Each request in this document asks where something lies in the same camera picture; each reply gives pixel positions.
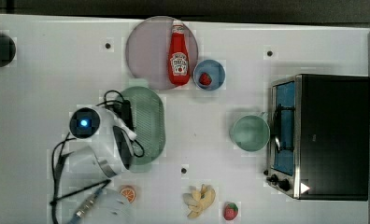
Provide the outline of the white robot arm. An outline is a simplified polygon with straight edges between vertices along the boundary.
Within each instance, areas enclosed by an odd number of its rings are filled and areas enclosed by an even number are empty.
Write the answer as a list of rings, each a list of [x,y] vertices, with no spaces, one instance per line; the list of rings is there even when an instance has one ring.
[[[100,106],[78,109],[69,121],[69,131],[85,146],[68,153],[67,178],[109,181],[130,168],[136,133],[114,112]]]

